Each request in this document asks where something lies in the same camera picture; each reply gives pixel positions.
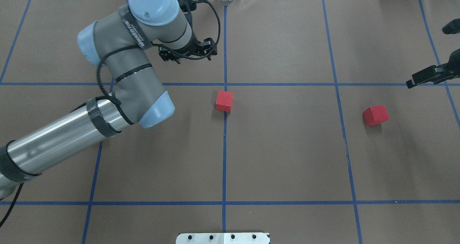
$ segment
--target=red cube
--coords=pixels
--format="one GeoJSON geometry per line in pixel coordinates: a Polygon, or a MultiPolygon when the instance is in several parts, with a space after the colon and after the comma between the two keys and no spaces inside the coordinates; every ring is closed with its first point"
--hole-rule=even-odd
{"type": "Polygon", "coordinates": [[[384,105],[371,106],[363,112],[363,117],[367,125],[378,125],[390,119],[384,105]]]}
{"type": "Polygon", "coordinates": [[[220,90],[217,94],[216,109],[230,112],[233,103],[233,93],[220,90]]]}

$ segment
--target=red block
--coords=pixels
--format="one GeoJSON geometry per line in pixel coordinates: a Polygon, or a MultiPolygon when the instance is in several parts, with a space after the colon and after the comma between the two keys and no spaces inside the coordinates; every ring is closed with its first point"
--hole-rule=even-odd
{"type": "Polygon", "coordinates": [[[367,125],[378,125],[390,119],[384,105],[371,106],[363,112],[363,117],[367,125]]]}
{"type": "Polygon", "coordinates": [[[216,109],[220,111],[231,111],[233,103],[233,93],[220,90],[217,94],[216,109]]]}

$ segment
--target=white surface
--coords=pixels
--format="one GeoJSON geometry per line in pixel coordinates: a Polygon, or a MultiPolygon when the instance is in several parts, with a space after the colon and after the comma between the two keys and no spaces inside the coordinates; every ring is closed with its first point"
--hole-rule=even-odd
{"type": "Polygon", "coordinates": [[[176,244],[269,244],[270,238],[265,233],[213,233],[213,234],[180,234],[177,236],[176,244]]]}

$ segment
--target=red box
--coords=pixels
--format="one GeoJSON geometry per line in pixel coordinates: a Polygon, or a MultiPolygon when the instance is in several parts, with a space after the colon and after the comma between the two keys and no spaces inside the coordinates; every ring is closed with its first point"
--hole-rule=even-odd
{"type": "Polygon", "coordinates": [[[378,125],[390,119],[384,105],[371,106],[363,112],[363,117],[367,125],[378,125]]]}
{"type": "Polygon", "coordinates": [[[230,112],[233,103],[233,93],[220,90],[217,94],[216,109],[230,112]]]}

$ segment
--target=blue joint cap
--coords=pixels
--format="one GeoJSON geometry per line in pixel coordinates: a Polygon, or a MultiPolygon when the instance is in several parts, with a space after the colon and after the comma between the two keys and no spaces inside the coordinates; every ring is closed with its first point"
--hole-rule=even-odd
{"type": "Polygon", "coordinates": [[[139,124],[143,128],[150,128],[172,116],[174,110],[176,110],[176,108],[168,92],[165,91],[142,116],[141,120],[139,120],[139,124]]]}
{"type": "Polygon", "coordinates": [[[77,43],[80,51],[94,66],[97,66],[101,61],[99,55],[97,54],[96,45],[94,44],[94,26],[96,25],[96,22],[97,21],[84,28],[84,30],[80,31],[77,36],[77,43]]]}
{"type": "Polygon", "coordinates": [[[171,23],[179,14],[177,0],[128,0],[128,5],[137,20],[151,26],[171,23]]]}

